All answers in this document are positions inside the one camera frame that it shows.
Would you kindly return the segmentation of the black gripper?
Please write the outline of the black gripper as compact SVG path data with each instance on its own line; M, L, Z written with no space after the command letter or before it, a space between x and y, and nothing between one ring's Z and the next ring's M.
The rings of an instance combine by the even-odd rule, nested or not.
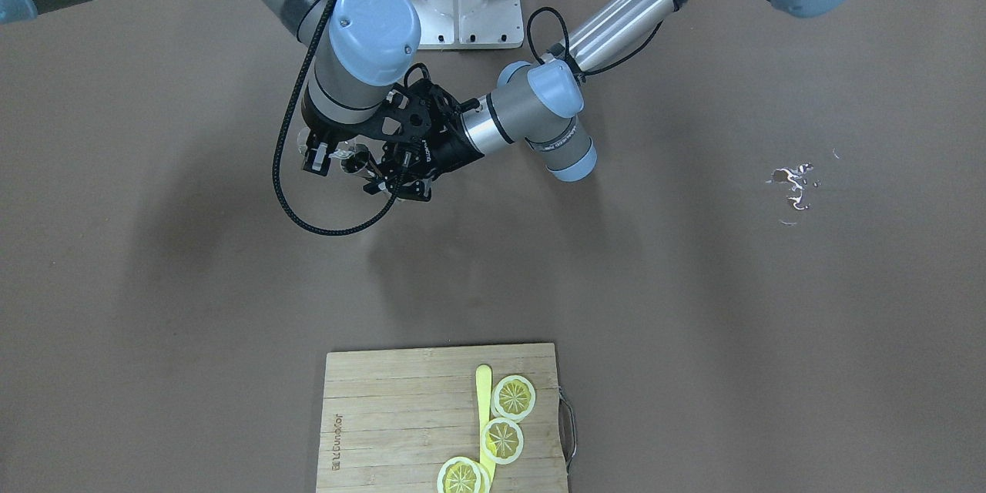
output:
M401 137L391 195L398 200L429 202L432 179L483 157L464 130L464 106L431 80L397 86L406 104L398 108Z
M307 131L300 134L302 170L317 175L330 171L332 143L342 143L355 137L367 137L386 143L418 143L432 130L428 103L409 89L391 89L380 104L360 112L366 116L356 123L345 123L341 114L331 117L338 104L322 92L305 89L302 116ZM376 195L381 192L397 195L401 188L401 164L394 157L367 155L369 175L363 191Z

